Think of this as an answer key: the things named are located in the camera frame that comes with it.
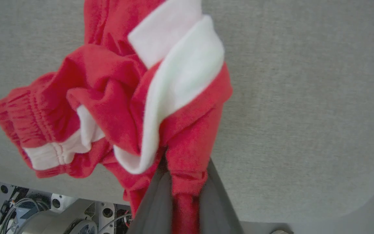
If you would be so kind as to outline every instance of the white fabric lining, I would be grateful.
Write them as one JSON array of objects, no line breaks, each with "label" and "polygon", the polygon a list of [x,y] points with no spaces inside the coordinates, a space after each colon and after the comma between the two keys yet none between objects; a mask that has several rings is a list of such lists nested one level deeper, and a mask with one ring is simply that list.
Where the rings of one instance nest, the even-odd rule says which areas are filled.
[{"label": "white fabric lining", "polygon": [[89,152],[92,142],[105,137],[85,106],[77,108],[77,115],[80,119],[80,129],[66,141],[51,142],[37,148],[23,148],[34,169],[46,170],[69,164],[73,161],[75,153]]},{"label": "white fabric lining", "polygon": [[128,40],[145,66],[151,68],[201,18],[201,0],[168,0],[137,25]]},{"label": "white fabric lining", "polygon": [[140,174],[152,165],[162,120],[196,98],[217,76],[223,61],[223,45],[212,19],[204,16],[170,50],[156,71],[145,104],[141,156],[115,151],[123,168]]}]

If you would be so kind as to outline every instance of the machinery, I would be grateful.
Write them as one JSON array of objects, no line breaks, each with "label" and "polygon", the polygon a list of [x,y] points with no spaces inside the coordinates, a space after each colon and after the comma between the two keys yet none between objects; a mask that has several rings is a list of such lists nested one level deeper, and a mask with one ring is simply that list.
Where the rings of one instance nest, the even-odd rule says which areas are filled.
[{"label": "machinery", "polygon": [[[0,234],[9,231],[14,234],[170,234],[171,176],[166,168],[163,160],[133,222],[129,206],[0,183]],[[208,179],[199,197],[201,234],[243,234],[212,161],[207,171]]]},{"label": "machinery", "polygon": [[0,234],[124,234],[129,206],[0,183]]}]

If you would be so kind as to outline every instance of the red fabric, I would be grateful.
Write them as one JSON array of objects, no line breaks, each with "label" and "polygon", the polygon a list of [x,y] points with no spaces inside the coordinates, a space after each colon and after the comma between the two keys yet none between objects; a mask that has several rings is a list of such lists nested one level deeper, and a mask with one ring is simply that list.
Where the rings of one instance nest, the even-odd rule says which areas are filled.
[{"label": "red fabric", "polygon": [[132,175],[117,163],[113,145],[140,155],[144,105],[159,64],[147,71],[131,48],[128,33],[163,0],[86,0],[85,44],[57,72],[12,90],[0,100],[0,126],[32,168],[22,148],[63,142],[79,129],[76,108],[92,114],[105,138],[70,164],[36,171],[40,178],[62,173],[89,176],[102,163],[125,189],[135,213],[162,156],[168,161],[174,197],[173,233],[199,233],[198,196],[216,138],[223,103],[230,97],[227,66],[190,104],[160,126],[160,148],[145,173]]}]

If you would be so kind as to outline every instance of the gray table surface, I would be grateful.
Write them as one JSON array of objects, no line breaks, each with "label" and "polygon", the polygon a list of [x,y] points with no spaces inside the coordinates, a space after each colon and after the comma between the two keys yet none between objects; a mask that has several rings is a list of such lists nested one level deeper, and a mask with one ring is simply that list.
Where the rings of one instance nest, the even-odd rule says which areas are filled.
[{"label": "gray table surface", "polygon": [[[203,0],[234,95],[212,158],[242,221],[306,222],[374,194],[374,0]],[[0,98],[83,43],[83,0],[0,0]],[[122,202],[114,176],[37,179],[0,129],[0,181]]]}]

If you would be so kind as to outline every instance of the cable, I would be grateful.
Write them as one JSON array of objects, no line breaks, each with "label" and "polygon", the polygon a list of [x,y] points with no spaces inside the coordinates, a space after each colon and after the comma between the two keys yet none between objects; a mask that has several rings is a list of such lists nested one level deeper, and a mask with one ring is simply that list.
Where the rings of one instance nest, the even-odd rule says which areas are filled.
[{"label": "cable", "polygon": [[118,218],[116,219],[113,219],[112,221],[110,221],[107,225],[105,225],[103,228],[101,228],[98,233],[102,233],[102,231],[109,225],[113,224],[114,222],[118,221],[119,219],[123,219],[125,217],[128,217],[128,216],[131,216],[132,214],[124,214],[124,215],[121,215],[119,216]]},{"label": "cable", "polygon": [[19,225],[17,225],[17,226],[15,227],[15,229],[12,231],[12,233],[15,234],[18,228],[19,228]]},{"label": "cable", "polygon": [[37,208],[37,212],[45,211],[49,209],[49,205],[45,203],[44,201],[42,201],[41,199],[34,200],[31,198],[25,197],[23,199],[20,199],[17,202],[12,201],[11,202],[12,206],[7,212],[3,222],[1,223],[0,234],[6,234],[8,230],[12,228],[12,227],[8,228],[8,223],[9,223],[9,220],[11,219],[12,214],[15,212],[18,206],[21,206],[22,204],[27,203],[27,202],[33,203],[34,206]]},{"label": "cable", "polygon": [[128,220],[126,220],[126,217],[123,218],[123,222],[125,223],[125,226],[126,226],[127,228],[129,228],[129,226],[131,225],[131,221],[132,221],[132,219],[128,219]]}]

